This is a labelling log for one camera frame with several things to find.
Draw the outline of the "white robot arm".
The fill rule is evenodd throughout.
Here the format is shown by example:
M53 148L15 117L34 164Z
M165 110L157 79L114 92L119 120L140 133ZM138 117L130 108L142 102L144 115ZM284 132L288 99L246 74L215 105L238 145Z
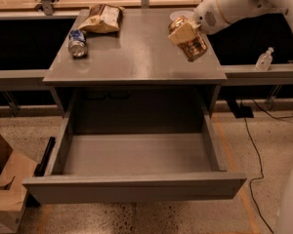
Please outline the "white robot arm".
M293 0L204 0L168 38L178 45L192 40L198 32L212 35L240 20L272 12L282 13L293 33Z

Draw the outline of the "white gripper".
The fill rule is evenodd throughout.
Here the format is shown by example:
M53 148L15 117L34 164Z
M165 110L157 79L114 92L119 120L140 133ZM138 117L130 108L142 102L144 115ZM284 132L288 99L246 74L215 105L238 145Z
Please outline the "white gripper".
M173 45L193 40L198 29L215 34L247 18L255 18L274 10L268 0L204 0L195 9L193 20L187 19L169 34Z

